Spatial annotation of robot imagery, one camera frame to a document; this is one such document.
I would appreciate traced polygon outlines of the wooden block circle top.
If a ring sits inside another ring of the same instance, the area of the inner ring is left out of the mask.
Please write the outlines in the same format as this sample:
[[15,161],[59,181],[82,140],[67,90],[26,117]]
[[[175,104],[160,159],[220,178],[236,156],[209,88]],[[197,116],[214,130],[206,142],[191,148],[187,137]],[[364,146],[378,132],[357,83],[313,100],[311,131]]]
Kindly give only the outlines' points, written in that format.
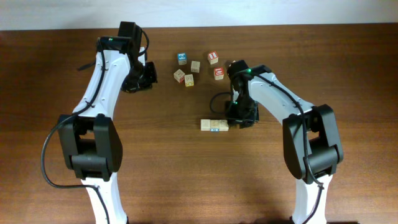
[[221,119],[219,123],[219,131],[228,131],[229,130],[229,124],[226,119]]

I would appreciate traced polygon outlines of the wooden block blue side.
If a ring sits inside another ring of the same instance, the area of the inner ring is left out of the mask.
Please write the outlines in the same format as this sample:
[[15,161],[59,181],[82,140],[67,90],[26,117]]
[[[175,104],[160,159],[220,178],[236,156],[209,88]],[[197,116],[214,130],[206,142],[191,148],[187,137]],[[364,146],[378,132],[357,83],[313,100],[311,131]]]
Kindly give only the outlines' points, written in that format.
[[219,132],[220,131],[220,120],[212,119],[210,121],[210,131]]

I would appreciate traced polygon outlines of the wooden block red bottom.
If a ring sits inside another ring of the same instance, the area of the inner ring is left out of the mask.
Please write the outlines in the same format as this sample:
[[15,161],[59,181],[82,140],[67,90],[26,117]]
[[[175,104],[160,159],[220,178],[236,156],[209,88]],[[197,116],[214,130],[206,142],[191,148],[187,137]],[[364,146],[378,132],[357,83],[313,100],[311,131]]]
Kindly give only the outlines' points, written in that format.
[[211,120],[210,119],[202,119],[200,121],[200,127],[202,131],[210,131],[211,129]]

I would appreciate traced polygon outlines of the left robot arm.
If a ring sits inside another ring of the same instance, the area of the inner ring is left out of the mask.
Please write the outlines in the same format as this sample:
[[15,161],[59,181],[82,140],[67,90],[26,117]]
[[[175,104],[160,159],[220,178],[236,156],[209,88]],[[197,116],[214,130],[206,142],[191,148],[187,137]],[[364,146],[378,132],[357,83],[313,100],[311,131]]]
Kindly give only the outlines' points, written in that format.
[[113,123],[120,92],[136,93],[157,82],[155,65],[147,60],[147,34],[134,22],[122,21],[116,36],[96,43],[94,72],[71,115],[59,117],[56,130],[66,167],[89,194],[96,223],[126,224],[118,188],[123,146]]

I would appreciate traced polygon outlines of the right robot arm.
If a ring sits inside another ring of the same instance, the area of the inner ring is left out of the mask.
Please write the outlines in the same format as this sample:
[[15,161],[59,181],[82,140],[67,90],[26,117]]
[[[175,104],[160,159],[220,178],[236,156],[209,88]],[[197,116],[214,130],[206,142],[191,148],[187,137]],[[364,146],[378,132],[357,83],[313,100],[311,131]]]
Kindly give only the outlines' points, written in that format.
[[248,67],[238,60],[229,65],[227,74],[231,82],[231,99],[225,104],[229,124],[253,126],[263,106],[282,125],[284,161],[296,180],[290,222],[326,223],[327,190],[343,161],[333,109],[301,99],[265,65]]

